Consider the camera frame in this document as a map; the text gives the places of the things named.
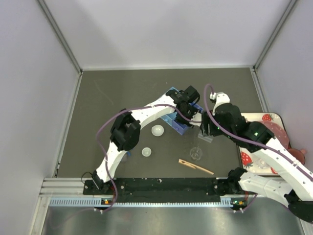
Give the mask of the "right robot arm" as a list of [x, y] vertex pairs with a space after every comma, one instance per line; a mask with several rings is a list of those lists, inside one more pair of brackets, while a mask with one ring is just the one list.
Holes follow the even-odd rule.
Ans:
[[301, 164], [260, 122], [247, 122], [239, 108], [231, 103], [216, 104], [203, 111], [201, 130], [205, 135], [224, 135], [271, 166], [283, 179], [279, 182], [247, 170], [232, 170], [228, 188], [238, 194], [250, 191], [287, 207], [298, 218], [313, 221], [313, 173]]

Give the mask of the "blue plastic bin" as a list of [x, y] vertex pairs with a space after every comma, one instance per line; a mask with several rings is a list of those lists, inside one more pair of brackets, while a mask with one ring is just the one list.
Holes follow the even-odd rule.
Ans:
[[[171, 87], [169, 90], [175, 90], [178, 92], [178, 89], [176, 89], [175, 87]], [[195, 101], [190, 104], [196, 107], [200, 112], [203, 111], [203, 108], [200, 105], [196, 104]], [[175, 131], [177, 131], [181, 135], [183, 135], [190, 128], [189, 126], [179, 123], [177, 121], [176, 111], [174, 113], [161, 116], [161, 119], [165, 121], [168, 125], [170, 125]]]

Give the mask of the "clear test tube rack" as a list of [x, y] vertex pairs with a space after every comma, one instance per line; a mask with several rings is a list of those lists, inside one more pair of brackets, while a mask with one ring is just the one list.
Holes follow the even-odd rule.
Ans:
[[204, 135], [202, 134], [202, 132], [199, 132], [198, 138], [201, 139], [201, 140], [204, 140], [204, 141], [206, 141], [206, 142], [209, 142], [209, 143], [211, 143], [211, 142], [213, 141], [213, 136], [210, 136], [210, 135], [204, 136]]

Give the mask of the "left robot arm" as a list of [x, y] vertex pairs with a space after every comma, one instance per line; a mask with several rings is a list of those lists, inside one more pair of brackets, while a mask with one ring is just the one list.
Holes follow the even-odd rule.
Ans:
[[[195, 107], [199, 100], [200, 94], [192, 86], [184, 91], [171, 89], [144, 107], [123, 109], [110, 118], [96, 134], [96, 140], [104, 153], [104, 159], [92, 173], [95, 190], [100, 194], [110, 191], [110, 181], [123, 156], [138, 144], [140, 131], [149, 123], [164, 115], [177, 113], [177, 122], [187, 126], [200, 126], [201, 121], [196, 120], [196, 117], [200, 116], [200, 111]], [[99, 137], [110, 122], [113, 122], [113, 125], [110, 129], [109, 147], [106, 150]]]

